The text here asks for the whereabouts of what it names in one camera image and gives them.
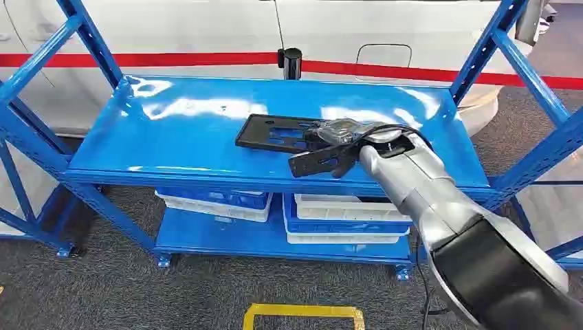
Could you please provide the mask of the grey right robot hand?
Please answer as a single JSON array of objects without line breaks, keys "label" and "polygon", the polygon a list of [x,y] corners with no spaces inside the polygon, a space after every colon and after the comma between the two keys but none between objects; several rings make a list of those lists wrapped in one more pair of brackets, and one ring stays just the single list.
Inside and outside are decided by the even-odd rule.
[{"label": "grey right robot hand", "polygon": [[322,146],[289,158],[289,167],[294,177],[330,172],[339,179],[358,161],[362,147],[372,146],[381,155],[394,156],[412,150],[413,137],[420,138],[420,132],[404,124],[322,120],[304,132],[308,145],[318,142]]}]

